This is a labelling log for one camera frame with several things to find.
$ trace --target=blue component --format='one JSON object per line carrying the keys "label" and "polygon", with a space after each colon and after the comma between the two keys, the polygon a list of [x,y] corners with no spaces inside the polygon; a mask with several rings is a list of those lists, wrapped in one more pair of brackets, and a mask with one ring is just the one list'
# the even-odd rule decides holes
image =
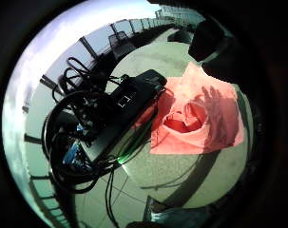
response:
{"label": "blue component", "polygon": [[84,128],[80,124],[78,124],[76,127],[76,131],[83,131],[83,130]]}
{"label": "blue component", "polygon": [[63,164],[68,165],[72,170],[86,173],[91,172],[92,167],[85,152],[82,150],[79,141],[75,141],[63,158]]}
{"label": "blue component", "polygon": [[71,164],[79,151],[79,143],[75,141],[64,156],[63,164]]}

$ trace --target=table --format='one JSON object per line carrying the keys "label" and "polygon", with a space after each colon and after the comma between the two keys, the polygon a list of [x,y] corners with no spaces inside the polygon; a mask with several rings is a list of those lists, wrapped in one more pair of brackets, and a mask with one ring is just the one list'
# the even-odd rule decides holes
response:
{"label": "table", "polygon": [[[189,45],[156,42],[129,53],[112,76],[138,74],[154,69],[164,77],[182,76],[187,64],[197,63],[187,54]],[[204,155],[152,155],[147,143],[123,165],[127,175],[155,200],[173,207],[197,208],[224,196],[236,184],[247,162],[253,141],[253,120],[246,95],[237,85],[244,141],[234,147]]]}

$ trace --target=chair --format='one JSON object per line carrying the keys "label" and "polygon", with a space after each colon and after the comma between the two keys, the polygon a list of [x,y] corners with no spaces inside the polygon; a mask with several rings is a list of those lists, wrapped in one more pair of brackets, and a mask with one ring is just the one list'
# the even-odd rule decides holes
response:
{"label": "chair", "polygon": [[123,59],[128,53],[135,50],[135,46],[129,41],[124,31],[108,36],[111,49],[116,61]]}

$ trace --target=pink cloth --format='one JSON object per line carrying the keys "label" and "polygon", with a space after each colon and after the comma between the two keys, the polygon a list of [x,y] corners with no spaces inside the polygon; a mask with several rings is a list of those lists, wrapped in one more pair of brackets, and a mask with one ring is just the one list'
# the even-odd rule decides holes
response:
{"label": "pink cloth", "polygon": [[151,127],[151,154],[201,154],[243,140],[237,94],[228,83],[189,63],[182,77],[167,78]]}

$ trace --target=black electronic device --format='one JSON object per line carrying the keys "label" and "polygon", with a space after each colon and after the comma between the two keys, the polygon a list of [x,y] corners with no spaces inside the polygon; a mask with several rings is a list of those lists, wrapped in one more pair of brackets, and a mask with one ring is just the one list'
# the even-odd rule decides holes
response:
{"label": "black electronic device", "polygon": [[[57,105],[43,125],[43,150],[52,179],[69,192],[84,193],[97,179],[120,166],[119,158],[109,155],[111,150],[158,99],[166,79],[153,69],[136,77],[104,75],[103,78],[103,74],[96,74],[73,57],[67,63],[69,67],[57,85],[63,99],[55,99],[56,87],[52,92]],[[71,70],[76,75],[68,77]],[[117,85],[110,93],[106,92],[108,82]],[[90,186],[75,188],[88,181],[92,181]]]}

